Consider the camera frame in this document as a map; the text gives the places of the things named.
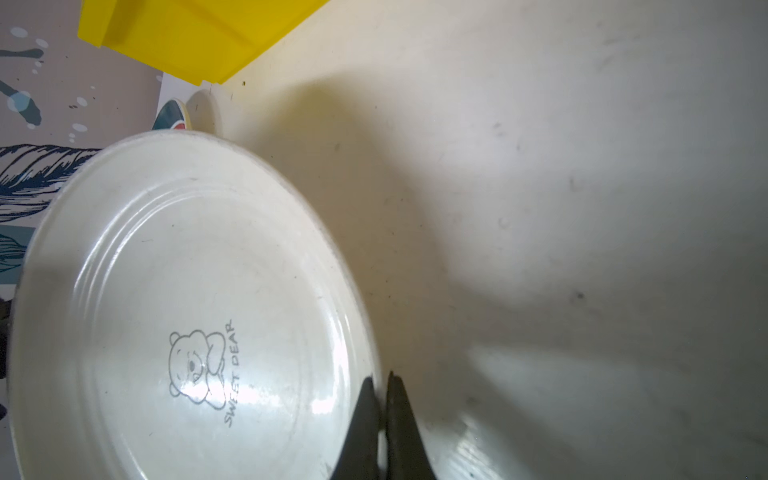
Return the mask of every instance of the bear drawing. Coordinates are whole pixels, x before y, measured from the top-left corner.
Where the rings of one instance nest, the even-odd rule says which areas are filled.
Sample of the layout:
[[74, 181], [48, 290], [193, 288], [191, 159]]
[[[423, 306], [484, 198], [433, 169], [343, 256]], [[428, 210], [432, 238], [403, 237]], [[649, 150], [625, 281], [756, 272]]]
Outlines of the bear drawing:
[[186, 396], [193, 403], [203, 401], [216, 410], [227, 403], [224, 393], [224, 346], [221, 333], [206, 336], [201, 330], [189, 335], [170, 335], [170, 394]]

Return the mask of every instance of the yellow plastic bin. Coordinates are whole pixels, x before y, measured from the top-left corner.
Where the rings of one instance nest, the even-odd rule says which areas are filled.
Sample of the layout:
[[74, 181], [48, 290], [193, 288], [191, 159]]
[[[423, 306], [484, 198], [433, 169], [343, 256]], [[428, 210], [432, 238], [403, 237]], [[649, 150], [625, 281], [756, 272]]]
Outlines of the yellow plastic bin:
[[83, 0], [78, 37], [195, 85], [222, 83], [327, 0]]

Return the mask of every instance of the bear face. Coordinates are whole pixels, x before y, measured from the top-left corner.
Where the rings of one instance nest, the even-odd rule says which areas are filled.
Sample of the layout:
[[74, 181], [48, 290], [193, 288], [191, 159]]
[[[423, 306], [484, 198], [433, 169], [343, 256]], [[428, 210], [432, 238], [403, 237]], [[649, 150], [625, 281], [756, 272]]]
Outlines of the bear face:
[[206, 336], [202, 330], [189, 335], [170, 335], [168, 375], [170, 394], [184, 395], [192, 403], [207, 402], [217, 410], [224, 408], [224, 335]]

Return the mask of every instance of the white paint spot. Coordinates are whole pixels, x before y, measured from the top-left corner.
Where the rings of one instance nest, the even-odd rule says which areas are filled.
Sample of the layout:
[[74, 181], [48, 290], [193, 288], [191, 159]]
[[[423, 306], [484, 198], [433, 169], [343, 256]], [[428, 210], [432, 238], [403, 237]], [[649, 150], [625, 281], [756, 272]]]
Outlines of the white paint spot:
[[8, 105], [8, 109], [10, 111], [24, 111], [29, 106], [29, 92], [28, 91], [17, 91], [10, 97], [8, 97], [8, 101], [6, 104]]

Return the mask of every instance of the table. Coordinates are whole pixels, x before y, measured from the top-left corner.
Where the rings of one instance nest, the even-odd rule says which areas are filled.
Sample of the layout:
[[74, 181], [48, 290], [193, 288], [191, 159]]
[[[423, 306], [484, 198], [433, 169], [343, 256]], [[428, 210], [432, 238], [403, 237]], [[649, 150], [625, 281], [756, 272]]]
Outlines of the table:
[[338, 242], [439, 478], [768, 474], [768, 5], [331, 0], [161, 103]]

